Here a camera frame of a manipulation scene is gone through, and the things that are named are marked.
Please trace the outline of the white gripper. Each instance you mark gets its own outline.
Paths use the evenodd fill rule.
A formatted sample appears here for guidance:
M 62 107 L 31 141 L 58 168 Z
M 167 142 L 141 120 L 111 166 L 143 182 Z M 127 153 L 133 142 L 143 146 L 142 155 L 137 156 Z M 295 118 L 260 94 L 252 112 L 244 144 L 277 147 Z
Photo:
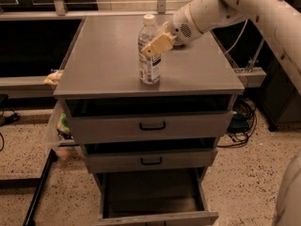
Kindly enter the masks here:
M 203 35 L 191 15 L 190 5 L 178 9 L 168 22 L 159 25 L 157 33 L 160 35 L 141 49 L 144 56 L 152 57 L 162 54 L 171 50 L 174 44 L 184 45 Z

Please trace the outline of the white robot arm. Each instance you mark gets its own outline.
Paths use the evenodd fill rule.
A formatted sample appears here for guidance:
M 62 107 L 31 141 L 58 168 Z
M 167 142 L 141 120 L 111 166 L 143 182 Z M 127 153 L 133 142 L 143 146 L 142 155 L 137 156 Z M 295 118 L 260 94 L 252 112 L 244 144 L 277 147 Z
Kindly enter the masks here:
M 142 53 L 161 54 L 210 30 L 245 20 L 257 27 L 301 92 L 301 14 L 284 0 L 193 0 L 173 13 Z M 301 153 L 284 172 L 271 226 L 301 226 Z

